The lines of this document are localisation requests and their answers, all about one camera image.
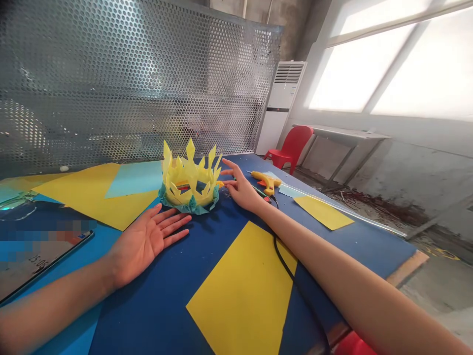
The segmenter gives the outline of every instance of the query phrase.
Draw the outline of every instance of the air conditioner vent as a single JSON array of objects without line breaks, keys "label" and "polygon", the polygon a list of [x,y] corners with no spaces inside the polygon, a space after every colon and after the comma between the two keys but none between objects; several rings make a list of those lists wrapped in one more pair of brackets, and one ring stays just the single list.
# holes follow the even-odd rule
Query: air conditioner vent
[{"label": "air conditioner vent", "polygon": [[301,78],[304,64],[279,63],[277,66],[275,83],[297,84]]}]

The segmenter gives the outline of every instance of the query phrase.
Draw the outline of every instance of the yellow glue gun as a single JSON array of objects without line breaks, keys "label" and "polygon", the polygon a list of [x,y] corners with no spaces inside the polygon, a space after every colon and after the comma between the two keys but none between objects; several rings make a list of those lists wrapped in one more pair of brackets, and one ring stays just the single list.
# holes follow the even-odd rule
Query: yellow glue gun
[{"label": "yellow glue gun", "polygon": [[262,180],[266,183],[266,189],[263,191],[266,196],[273,196],[274,195],[274,188],[279,187],[282,184],[282,181],[279,179],[275,179],[273,177],[270,177],[266,174],[260,173],[260,172],[249,172],[251,176],[253,176],[255,179]]}]

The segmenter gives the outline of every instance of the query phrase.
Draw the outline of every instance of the hand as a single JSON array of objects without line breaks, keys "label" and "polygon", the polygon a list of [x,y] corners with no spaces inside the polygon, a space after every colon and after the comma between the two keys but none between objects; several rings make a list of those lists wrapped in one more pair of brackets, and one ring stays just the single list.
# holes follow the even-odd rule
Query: hand
[{"label": "hand", "polygon": [[177,209],[158,214],[161,208],[162,204],[158,204],[146,210],[122,233],[105,256],[112,268],[115,288],[129,284],[163,249],[189,233],[189,229],[185,229],[171,235],[192,219],[190,215],[175,214]]},{"label": "hand", "polygon": [[230,195],[240,207],[256,213],[256,211],[267,202],[258,195],[237,164],[225,158],[222,159],[222,162],[228,165],[231,169],[221,171],[220,175],[233,175],[237,178],[236,181],[223,181],[225,187],[230,192]]}]

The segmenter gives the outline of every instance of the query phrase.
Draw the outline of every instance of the yellow paper crown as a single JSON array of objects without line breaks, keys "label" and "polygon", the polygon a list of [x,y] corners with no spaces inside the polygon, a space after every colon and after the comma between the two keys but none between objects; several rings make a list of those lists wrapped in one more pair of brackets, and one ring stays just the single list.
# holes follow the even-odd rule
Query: yellow paper crown
[{"label": "yellow paper crown", "polygon": [[[220,176],[221,168],[218,168],[222,155],[217,159],[214,169],[212,169],[213,160],[215,159],[215,152],[217,145],[215,145],[208,154],[208,168],[205,166],[205,156],[202,157],[200,163],[194,163],[194,154],[196,148],[192,138],[187,143],[187,159],[177,156],[175,164],[172,161],[172,151],[168,144],[164,141],[164,161],[163,161],[163,184],[166,186],[166,199],[174,204],[187,205],[194,196],[197,206],[206,206],[213,201],[213,191],[217,185],[217,179]],[[198,192],[197,181],[205,183],[205,188],[202,192]],[[189,184],[190,189],[181,193],[177,188],[177,183],[185,182]]]}]

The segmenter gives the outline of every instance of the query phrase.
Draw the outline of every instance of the air conditioner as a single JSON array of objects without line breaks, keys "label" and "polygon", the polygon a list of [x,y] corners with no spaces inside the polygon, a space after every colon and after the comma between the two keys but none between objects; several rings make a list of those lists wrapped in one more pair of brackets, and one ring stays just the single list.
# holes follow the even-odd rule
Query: air conditioner
[{"label": "air conditioner", "polygon": [[256,154],[265,155],[268,149],[276,148],[301,83],[305,65],[306,62],[279,62],[268,108],[263,117]]}]

